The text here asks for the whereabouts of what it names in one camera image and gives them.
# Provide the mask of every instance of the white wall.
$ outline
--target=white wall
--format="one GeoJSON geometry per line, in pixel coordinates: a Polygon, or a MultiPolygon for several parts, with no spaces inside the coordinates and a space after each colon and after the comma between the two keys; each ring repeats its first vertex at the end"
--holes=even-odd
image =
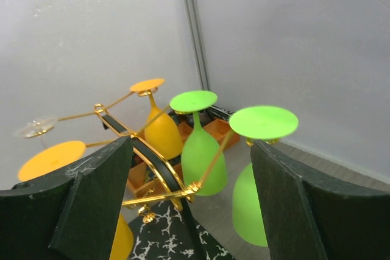
{"type": "Polygon", "coordinates": [[[212,90],[295,112],[285,141],[390,181],[390,0],[197,0],[212,90]]]}
{"type": "MultiPolygon", "coordinates": [[[[39,139],[13,131],[34,118],[92,111],[141,80],[166,79],[156,95],[164,107],[200,87],[183,0],[0,0],[0,189],[41,151],[39,139]]],[[[112,113],[138,128],[149,111],[132,96],[112,113]]],[[[114,138],[98,118],[61,122],[50,145],[114,138]]]]}

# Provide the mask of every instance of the vertical metal strip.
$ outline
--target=vertical metal strip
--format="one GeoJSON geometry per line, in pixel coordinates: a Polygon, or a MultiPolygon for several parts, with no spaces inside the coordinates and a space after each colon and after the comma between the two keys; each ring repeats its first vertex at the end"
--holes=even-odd
{"type": "Polygon", "coordinates": [[[200,84],[202,85],[203,90],[211,91],[196,0],[185,0],[185,7],[191,31],[200,84]]]}

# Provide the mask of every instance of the orange wooden crate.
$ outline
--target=orange wooden crate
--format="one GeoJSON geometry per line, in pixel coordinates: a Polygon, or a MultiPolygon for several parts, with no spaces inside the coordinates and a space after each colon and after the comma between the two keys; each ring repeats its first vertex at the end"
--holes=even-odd
{"type": "MultiPolygon", "coordinates": [[[[193,131],[193,129],[185,122],[180,123],[178,128],[182,136],[183,142],[185,142],[193,131]]],[[[227,132],[230,130],[230,126],[229,123],[224,120],[215,119],[211,123],[207,124],[204,127],[204,130],[211,134],[215,138],[215,140],[217,140],[217,142],[221,144],[226,137],[227,132]]],[[[239,135],[235,133],[232,138],[230,138],[230,141],[226,145],[225,149],[228,149],[232,145],[236,144],[238,141],[239,135]]],[[[181,164],[176,164],[173,168],[183,180],[181,164]]],[[[147,183],[144,183],[146,169],[146,163],[142,162],[139,165],[131,168],[129,172],[129,176],[127,178],[127,187],[130,189],[135,198],[145,196],[147,191],[150,189],[154,189],[153,194],[161,194],[164,192],[164,188],[157,178],[147,183]]]]}

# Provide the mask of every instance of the tiled floor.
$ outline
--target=tiled floor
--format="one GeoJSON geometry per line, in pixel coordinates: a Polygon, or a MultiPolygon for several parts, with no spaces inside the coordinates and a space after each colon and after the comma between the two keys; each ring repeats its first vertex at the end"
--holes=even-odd
{"type": "MultiPolygon", "coordinates": [[[[282,143],[277,144],[276,148],[336,178],[390,192],[390,185],[346,169],[331,161],[282,143]]],[[[219,194],[211,197],[196,197],[195,202],[191,205],[194,217],[234,255],[236,260],[268,260],[270,259],[268,249],[253,246],[242,240],[235,233],[231,220],[233,187],[238,175],[250,161],[249,147],[246,146],[244,141],[241,141],[225,152],[225,158],[229,172],[229,183],[227,187],[219,194]]],[[[125,210],[123,213],[128,221],[137,215],[137,211],[135,210],[125,210]]]]}

